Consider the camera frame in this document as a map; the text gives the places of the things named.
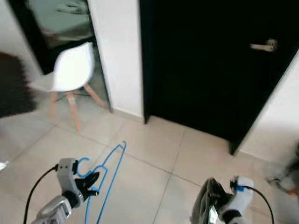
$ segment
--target black cable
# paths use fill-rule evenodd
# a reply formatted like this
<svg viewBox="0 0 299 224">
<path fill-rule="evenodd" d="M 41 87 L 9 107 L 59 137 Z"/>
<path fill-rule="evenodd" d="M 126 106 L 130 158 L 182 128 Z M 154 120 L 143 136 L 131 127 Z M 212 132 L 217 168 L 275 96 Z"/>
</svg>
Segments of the black cable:
<svg viewBox="0 0 299 224">
<path fill-rule="evenodd" d="M 272 210 L 267 198 L 260 191 L 258 191 L 255 188 L 252 188 L 250 186 L 238 185 L 238 187 L 247 188 L 247 189 L 253 190 L 254 192 L 258 193 L 263 198 L 263 200 L 267 203 L 267 206 L 268 206 L 268 208 L 270 210 L 270 213 L 271 213 L 272 224 L 275 224 L 275 218 L 274 218 L 274 215 L 273 215 L 273 210 Z"/>
<path fill-rule="evenodd" d="M 23 221 L 23 224 L 26 224 L 27 222 L 27 214 L 28 214 L 28 209 L 29 209 L 29 203 L 30 203 L 30 199 L 32 197 L 32 194 L 33 194 L 33 191 L 35 190 L 35 188 L 37 187 L 37 185 L 39 184 L 39 182 L 51 171 L 55 170 L 57 171 L 58 169 L 58 164 L 56 164 L 56 166 L 52 167 L 51 169 L 49 169 L 47 172 L 45 172 L 37 181 L 36 183 L 34 184 L 33 188 L 31 189 L 30 193 L 29 193 L 29 196 L 28 196 L 28 199 L 27 199 L 27 202 L 26 202 L 26 208 L 25 208 L 25 215 L 24 215 L 24 221 Z"/>
</svg>

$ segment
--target tile floor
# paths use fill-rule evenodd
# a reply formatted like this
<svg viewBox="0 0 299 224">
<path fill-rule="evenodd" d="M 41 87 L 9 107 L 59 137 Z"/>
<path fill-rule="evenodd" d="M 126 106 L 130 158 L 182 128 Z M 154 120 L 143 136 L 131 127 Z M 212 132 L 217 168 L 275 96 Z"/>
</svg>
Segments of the tile floor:
<svg viewBox="0 0 299 224">
<path fill-rule="evenodd" d="M 229 190 L 234 175 L 252 178 L 269 199 L 278 223 L 299 223 L 295 197 L 264 182 L 266 163 L 244 154 L 228 154 L 225 140 L 152 117 L 147 125 L 115 116 L 91 98 L 78 98 L 82 131 L 78 133 L 65 98 L 57 102 L 57 118 L 49 120 L 49 96 L 32 113 L 0 119 L 0 159 L 9 161 L 0 172 L 0 223 L 21 223 L 28 193 L 60 158 L 90 157 L 81 172 L 101 164 L 113 147 L 125 140 L 128 150 L 107 202 L 102 224 L 187 224 L 194 200 L 205 179 L 213 176 Z M 115 169 L 120 152 L 108 162 Z M 108 184 L 92 200 L 90 222 L 95 223 Z M 36 189 L 28 223 L 50 199 L 60 194 L 55 173 Z M 84 223 L 86 204 L 67 223 Z M 270 223 L 265 203 L 254 196 L 245 217 L 252 224 Z"/>
</svg>

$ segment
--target white chair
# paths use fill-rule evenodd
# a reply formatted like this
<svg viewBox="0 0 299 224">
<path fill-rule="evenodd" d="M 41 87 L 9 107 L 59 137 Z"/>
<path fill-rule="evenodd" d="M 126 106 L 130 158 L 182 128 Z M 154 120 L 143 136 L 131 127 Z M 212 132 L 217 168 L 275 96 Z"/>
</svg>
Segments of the white chair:
<svg viewBox="0 0 299 224">
<path fill-rule="evenodd" d="M 50 118 L 52 119 L 55 115 L 54 105 L 57 92 L 67 92 L 67 98 L 71 105 L 72 116 L 78 132 L 80 131 L 80 124 L 76 116 L 76 104 L 72 91 L 78 93 L 77 90 L 84 87 L 105 108 L 104 102 L 87 84 L 93 74 L 93 64 L 93 44 L 84 43 L 60 53 L 55 62 L 54 71 L 30 84 L 34 89 L 51 92 Z"/>
</svg>

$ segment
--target white wall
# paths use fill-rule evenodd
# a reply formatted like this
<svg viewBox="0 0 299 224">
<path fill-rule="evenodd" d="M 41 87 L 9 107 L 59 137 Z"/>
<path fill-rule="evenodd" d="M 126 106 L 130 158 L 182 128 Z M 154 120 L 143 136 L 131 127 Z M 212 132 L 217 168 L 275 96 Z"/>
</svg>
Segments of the white wall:
<svg viewBox="0 0 299 224">
<path fill-rule="evenodd" d="M 42 72 L 22 36 L 20 28 L 5 0 L 0 0 L 0 51 L 19 56 L 26 66 L 29 80 L 40 77 Z"/>
<path fill-rule="evenodd" d="M 142 117 L 137 0 L 89 0 L 112 107 Z"/>
<path fill-rule="evenodd" d="M 241 144 L 241 151 L 286 164 L 299 143 L 299 54 Z"/>
</svg>

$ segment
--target door handle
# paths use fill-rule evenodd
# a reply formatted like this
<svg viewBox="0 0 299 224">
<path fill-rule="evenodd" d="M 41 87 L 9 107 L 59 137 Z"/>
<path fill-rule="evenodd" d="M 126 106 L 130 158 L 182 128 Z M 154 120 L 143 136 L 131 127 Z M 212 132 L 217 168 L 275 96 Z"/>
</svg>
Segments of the door handle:
<svg viewBox="0 0 299 224">
<path fill-rule="evenodd" d="M 253 50 L 264 50 L 267 52 L 274 52 L 277 48 L 277 40 L 269 39 L 265 45 L 262 44 L 250 44 L 250 48 Z"/>
</svg>

